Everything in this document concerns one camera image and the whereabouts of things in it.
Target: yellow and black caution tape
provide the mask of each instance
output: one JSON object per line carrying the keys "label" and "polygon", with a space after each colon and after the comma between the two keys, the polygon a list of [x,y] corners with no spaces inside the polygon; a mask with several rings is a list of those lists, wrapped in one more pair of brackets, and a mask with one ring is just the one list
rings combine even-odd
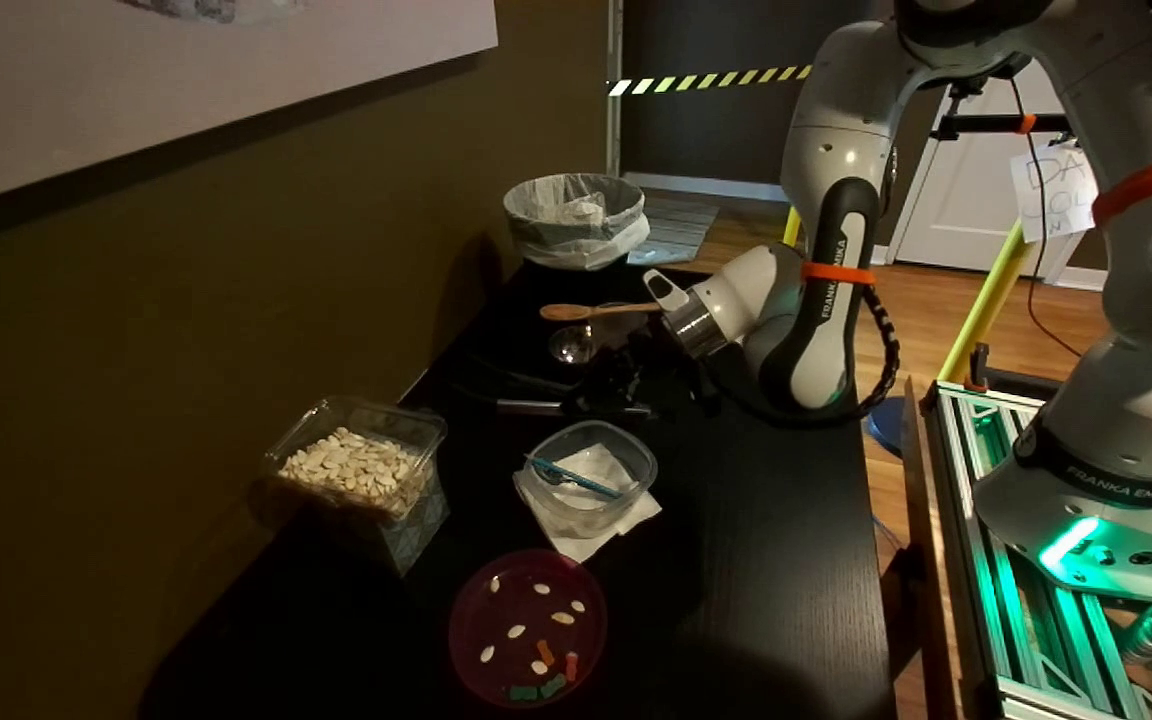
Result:
{"label": "yellow and black caution tape", "polygon": [[810,66],[727,69],[688,76],[619,76],[607,98],[690,98],[690,91],[799,86],[807,76]]}

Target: popcorn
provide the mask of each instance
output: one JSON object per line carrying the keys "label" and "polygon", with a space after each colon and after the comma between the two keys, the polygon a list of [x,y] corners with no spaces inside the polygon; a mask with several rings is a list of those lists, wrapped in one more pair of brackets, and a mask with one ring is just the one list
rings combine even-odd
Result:
{"label": "popcorn", "polygon": [[381,507],[400,519],[420,500],[431,468],[396,439],[336,427],[330,436],[291,453],[278,476],[320,500]]}

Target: clear plastic container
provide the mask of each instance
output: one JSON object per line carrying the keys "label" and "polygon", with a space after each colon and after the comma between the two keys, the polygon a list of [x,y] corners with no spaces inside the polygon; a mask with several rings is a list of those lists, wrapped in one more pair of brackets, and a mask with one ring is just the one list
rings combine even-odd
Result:
{"label": "clear plastic container", "polygon": [[[352,449],[367,439],[367,449],[383,453],[352,455],[330,471],[330,481],[307,471],[297,476],[291,468],[305,468],[297,455],[305,462],[336,433],[346,433]],[[272,476],[277,497],[291,507],[324,507],[324,526],[344,545],[408,572],[449,519],[449,500],[435,476],[435,449],[445,436],[449,425],[439,417],[358,396],[329,396],[262,453],[262,476]],[[367,462],[396,462],[383,488],[346,486],[346,471],[367,476],[377,468]]]}
{"label": "clear plastic container", "polygon": [[541,439],[516,488],[556,538],[604,538],[656,486],[656,455],[631,433],[579,419]]}

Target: bowl of popcorn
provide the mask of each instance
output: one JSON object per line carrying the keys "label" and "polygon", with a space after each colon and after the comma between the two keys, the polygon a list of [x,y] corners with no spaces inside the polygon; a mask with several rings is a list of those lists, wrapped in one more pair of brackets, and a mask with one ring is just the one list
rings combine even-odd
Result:
{"label": "bowl of popcorn", "polygon": [[408,567],[449,516],[435,481],[439,417],[358,396],[311,404],[262,455],[277,497],[329,507],[346,533],[381,533],[386,562]]}

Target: yellow pole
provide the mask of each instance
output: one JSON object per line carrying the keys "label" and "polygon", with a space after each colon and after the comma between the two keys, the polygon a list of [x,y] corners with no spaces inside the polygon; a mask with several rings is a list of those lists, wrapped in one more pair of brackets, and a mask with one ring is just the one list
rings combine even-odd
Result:
{"label": "yellow pole", "polygon": [[799,248],[799,231],[804,231],[804,218],[799,218],[799,209],[789,209],[781,243]]}
{"label": "yellow pole", "polygon": [[958,325],[958,335],[951,341],[951,347],[947,347],[947,358],[938,365],[938,378],[935,378],[938,383],[962,383],[968,362],[986,341],[992,325],[999,321],[1005,300],[1016,288],[1023,257],[1026,257],[1023,223],[1016,222],[1006,228],[1006,239],[1005,239],[999,257],[992,260],[992,267],[986,267],[986,276],[984,276],[984,284],[976,294],[976,303],[971,303],[968,321]]}

